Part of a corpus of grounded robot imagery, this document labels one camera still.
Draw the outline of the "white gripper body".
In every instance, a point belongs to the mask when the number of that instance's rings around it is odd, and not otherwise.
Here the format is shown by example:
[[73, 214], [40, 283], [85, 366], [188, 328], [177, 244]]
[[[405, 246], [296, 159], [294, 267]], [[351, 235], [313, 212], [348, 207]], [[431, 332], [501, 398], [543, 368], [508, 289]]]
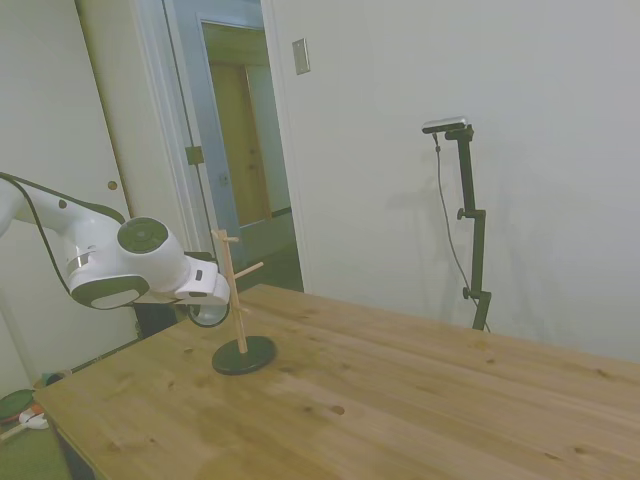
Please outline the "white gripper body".
[[225, 306], [229, 303], [230, 287], [224, 276], [190, 280], [175, 292], [149, 291], [135, 300], [136, 304], [179, 304]]

